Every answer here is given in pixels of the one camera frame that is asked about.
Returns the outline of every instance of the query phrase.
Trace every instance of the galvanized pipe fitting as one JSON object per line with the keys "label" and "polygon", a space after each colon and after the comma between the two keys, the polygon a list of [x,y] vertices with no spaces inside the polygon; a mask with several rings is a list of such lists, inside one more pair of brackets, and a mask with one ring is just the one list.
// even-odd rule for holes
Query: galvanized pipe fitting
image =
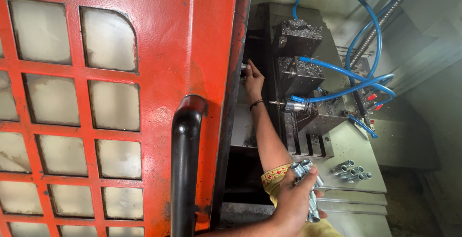
{"label": "galvanized pipe fitting", "polygon": [[338,175],[346,171],[348,171],[348,168],[345,165],[341,165],[340,167],[336,167],[330,170],[330,172],[334,175]]}
{"label": "galvanized pipe fitting", "polygon": [[346,179],[348,183],[356,183],[364,180],[364,176],[362,174],[357,174],[355,176],[349,177]]}
{"label": "galvanized pipe fitting", "polygon": [[300,163],[300,165],[302,165],[302,167],[305,169],[305,172],[308,173],[313,166],[313,162],[311,162],[309,159],[305,159],[302,161],[302,163]]}
{"label": "galvanized pipe fitting", "polygon": [[352,176],[354,176],[356,174],[357,174],[356,170],[350,169],[350,170],[348,170],[346,172],[340,173],[339,177],[340,178],[348,178],[348,177],[352,177]]}
{"label": "galvanized pipe fitting", "polygon": [[316,182],[314,187],[322,187],[324,185],[324,180],[322,180],[321,176],[318,174],[316,177]]}
{"label": "galvanized pipe fitting", "polygon": [[355,168],[352,168],[352,169],[355,170],[356,173],[358,173],[358,174],[364,173],[364,169],[361,166],[355,167]]}
{"label": "galvanized pipe fitting", "polygon": [[340,163],[340,164],[336,165],[335,167],[341,167],[341,166],[346,166],[347,168],[350,168],[350,167],[354,166],[354,161],[350,159],[350,160],[347,160],[347,161],[345,161],[343,163]]}
{"label": "galvanized pipe fitting", "polygon": [[290,166],[290,169],[297,178],[297,181],[300,181],[300,179],[302,179],[302,177],[306,174],[305,169],[299,163],[293,163]]}
{"label": "galvanized pipe fitting", "polygon": [[314,191],[309,192],[309,214],[307,219],[312,223],[319,223],[319,211],[317,210],[316,194]]}
{"label": "galvanized pipe fitting", "polygon": [[372,174],[370,172],[362,173],[364,176],[364,180],[368,180],[372,178]]}

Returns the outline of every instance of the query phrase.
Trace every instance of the wristband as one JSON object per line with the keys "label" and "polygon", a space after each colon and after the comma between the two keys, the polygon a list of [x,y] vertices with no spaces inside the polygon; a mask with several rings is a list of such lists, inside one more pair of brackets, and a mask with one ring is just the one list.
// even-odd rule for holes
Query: wristband
{"label": "wristband", "polygon": [[259,99],[258,101],[254,102],[252,105],[250,105],[249,111],[251,112],[251,111],[252,111],[252,107],[253,107],[253,106],[256,106],[257,104],[259,104],[259,103],[261,103],[261,102],[263,102],[263,100],[262,100],[262,99]]}

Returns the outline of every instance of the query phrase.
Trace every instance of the forearm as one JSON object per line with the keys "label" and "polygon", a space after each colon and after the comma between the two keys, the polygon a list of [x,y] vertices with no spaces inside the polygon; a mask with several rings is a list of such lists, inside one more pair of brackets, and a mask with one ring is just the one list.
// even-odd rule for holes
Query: forearm
{"label": "forearm", "polygon": [[283,233],[279,233],[279,228],[271,222],[271,219],[265,219],[238,228],[212,231],[201,234],[199,237],[268,237],[275,236],[275,234],[283,235]]}
{"label": "forearm", "polygon": [[259,103],[252,107],[251,112],[263,171],[291,163],[292,158],[276,133],[265,105]]}

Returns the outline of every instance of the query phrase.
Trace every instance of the black door handle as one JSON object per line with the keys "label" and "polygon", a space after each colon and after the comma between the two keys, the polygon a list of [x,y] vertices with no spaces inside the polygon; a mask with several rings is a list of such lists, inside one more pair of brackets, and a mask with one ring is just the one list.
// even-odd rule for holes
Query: black door handle
{"label": "black door handle", "polygon": [[199,139],[205,99],[186,95],[173,115],[170,164],[170,236],[189,237],[195,230]]}

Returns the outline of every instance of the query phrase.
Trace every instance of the hand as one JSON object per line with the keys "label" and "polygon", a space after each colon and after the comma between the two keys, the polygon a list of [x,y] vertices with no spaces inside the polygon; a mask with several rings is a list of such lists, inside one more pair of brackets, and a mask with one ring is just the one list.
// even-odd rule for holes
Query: hand
{"label": "hand", "polygon": [[[309,173],[305,174],[302,180],[296,185],[295,175],[290,169],[280,182],[280,194],[278,206],[270,217],[272,223],[278,225],[286,236],[298,236],[301,233],[303,224],[309,212],[309,192],[316,182],[318,170],[311,167]],[[323,197],[324,193],[314,190],[316,197]],[[327,214],[319,210],[319,217],[326,218]]]}
{"label": "hand", "polygon": [[245,83],[242,83],[242,85],[245,88],[247,103],[251,105],[259,99],[262,99],[262,88],[265,77],[260,73],[250,59],[247,60],[245,74]]}

